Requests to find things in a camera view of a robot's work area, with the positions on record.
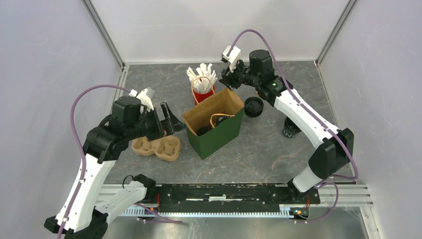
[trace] green bag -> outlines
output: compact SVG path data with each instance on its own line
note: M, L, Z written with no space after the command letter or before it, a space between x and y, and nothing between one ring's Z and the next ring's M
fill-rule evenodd
M189 142L201 159L207 158L239 135L243 108L244 104L239 96L225 88L183 114ZM211 125L210 118L213 114L234 116L224 120L206 134L197 136L196 132L200 128Z

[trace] bag handle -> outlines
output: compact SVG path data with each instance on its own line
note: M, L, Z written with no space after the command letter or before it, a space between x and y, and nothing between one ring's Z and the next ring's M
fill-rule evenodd
M227 114L220 114L220 113L212 114L211 117L210 117L210 123L211 123L212 128L215 128L214 124L212 123L212 117L214 117L214 116L228 116L228 117L233 117L234 115L227 115Z
M192 81L192 84L191 84L192 95L194 95L194 99L195 99L195 102L196 102L197 104L199 104L199 102L198 102L198 100L197 100L197 98L195 97L195 94L194 94L194 82L195 82L195 81L197 81L197 80L199 80L199 79L201 79L201 78L205 78L205 79L207 79L207 80L210 82L210 85L212 85L211 80L210 80L208 77L206 77L206 76L198 76L198 77L196 77L196 78ZM215 95L215 90L214 90L214 87L211 87L211 90L212 90L212 93Z

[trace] white wall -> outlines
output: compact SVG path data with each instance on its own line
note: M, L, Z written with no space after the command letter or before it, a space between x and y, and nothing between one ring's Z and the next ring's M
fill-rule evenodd
M244 29L278 60L315 60L347 0L92 0L126 62L219 61ZM248 58L257 36L238 46Z
M420 238L422 1L359 1L322 76L385 238Z
M53 239L44 221L80 163L70 107L89 86L116 83L119 67L80 0L3 0L0 32L0 237ZM77 106L83 139L112 94L98 89Z

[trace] robotic arm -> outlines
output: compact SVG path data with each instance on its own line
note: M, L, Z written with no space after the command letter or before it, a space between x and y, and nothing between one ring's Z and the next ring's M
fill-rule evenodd
M113 103L111 115L88 132L84 143L86 172L78 196L73 202L69 216L64 219L67 206L79 183L82 166L66 203L57 216L45 221L45 228L58 233L59 227L65 221L63 233L66 239L100 239L106 233L108 225L121 212L153 193L148 192L147 188L153 187L155 182L139 175L107 201L95 205L106 176L120 153L128 148L131 140L144 136L148 140L155 140L185 128L166 103L161 103L165 119L159 120L149 98L151 93L153 91L149 88L140 93L132 90L129 96L119 98Z
M289 181L288 186L292 189L293 195L302 195L349 163L339 142L328 131L336 132L350 153L353 150L354 140L352 131L348 128L339 130L337 126L329 123L304 102L293 85L286 81L292 93L301 101L298 103L288 91L283 79L275 75L273 61L268 51L252 51L249 54L250 65L246 66L240 59L240 49L234 47L228 56L229 49L230 46L222 54L222 61L227 63L228 67L222 71L220 82L229 89L238 88L242 84L254 87L259 97L287 116L283 135L291 138L303 131L316 149L309 159L309 165Z

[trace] marble table surface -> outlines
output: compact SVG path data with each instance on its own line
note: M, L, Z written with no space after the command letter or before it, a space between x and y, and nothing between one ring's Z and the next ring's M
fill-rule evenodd
M303 99L330 122L333 114L323 83L313 62L280 62L288 80ZM151 87L155 90L153 103L167 102L172 112L182 120L182 114L194 106L190 82L186 76L188 67L197 64L131 65L125 87L138 91ZM224 68L222 63L212 67L217 75ZM225 86L216 83L216 91ZM241 86L235 92L245 101L255 96L252 87ZM257 118L243 117L239 136L217 152L201 160L188 141L186 131L175 134L182 150L176 161L167 162L155 155L139 156L131 146L123 152L109 173L105 183L122 183L126 175L144 174L157 183L228 183L288 182L308 164L314 148L303 133L287 139L282 135L285 115L267 102ZM347 165L339 171L351 175Z

